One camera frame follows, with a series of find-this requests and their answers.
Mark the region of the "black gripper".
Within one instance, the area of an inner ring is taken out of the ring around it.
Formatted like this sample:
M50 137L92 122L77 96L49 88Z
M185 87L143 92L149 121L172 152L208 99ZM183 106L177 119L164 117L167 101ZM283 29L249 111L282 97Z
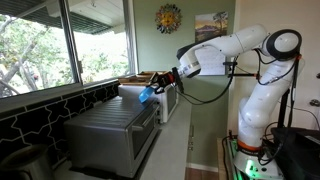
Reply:
M156 74L146 87L155 89L155 94L164 93L164 88L174 82L173 73L168 71L162 74Z

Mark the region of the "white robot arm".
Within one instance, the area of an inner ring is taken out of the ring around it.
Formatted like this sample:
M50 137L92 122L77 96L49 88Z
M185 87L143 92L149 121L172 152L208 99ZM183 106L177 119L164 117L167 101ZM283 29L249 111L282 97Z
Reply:
M233 159L236 169L253 180L283 180L275 156L263 148L263 134L278 100L296 83L302 36L292 29L269 34L257 24L236 33L193 43L178 50L180 65L152 78L150 85L157 93L170 84L178 87L181 79L200 73L200 57L208 48L226 57L237 57L249 50L272 59L264 74L257 76L251 95L243 98L238 110L237 150Z

